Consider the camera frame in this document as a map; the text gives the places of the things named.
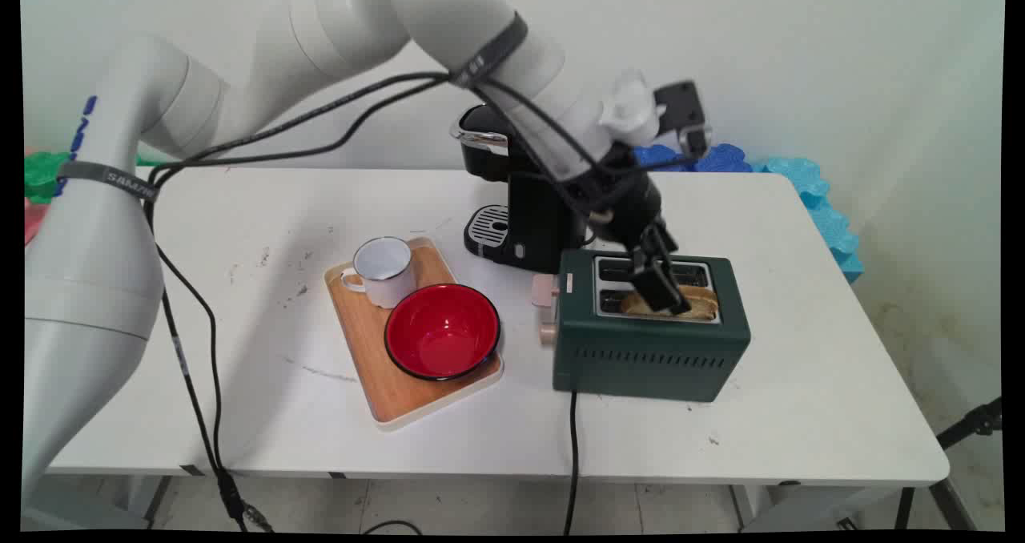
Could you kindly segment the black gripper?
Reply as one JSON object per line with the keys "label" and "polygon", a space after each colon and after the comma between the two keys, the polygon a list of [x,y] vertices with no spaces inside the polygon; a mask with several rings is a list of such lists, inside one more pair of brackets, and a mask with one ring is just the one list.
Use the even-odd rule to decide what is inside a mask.
{"label": "black gripper", "polygon": [[691,305],[671,270],[676,240],[664,223],[653,223],[661,217],[658,189],[647,171],[616,173],[637,166],[633,149],[625,144],[612,145],[601,166],[603,171],[590,171],[590,229],[597,239],[632,250],[629,282],[648,309],[671,316],[688,312]]}

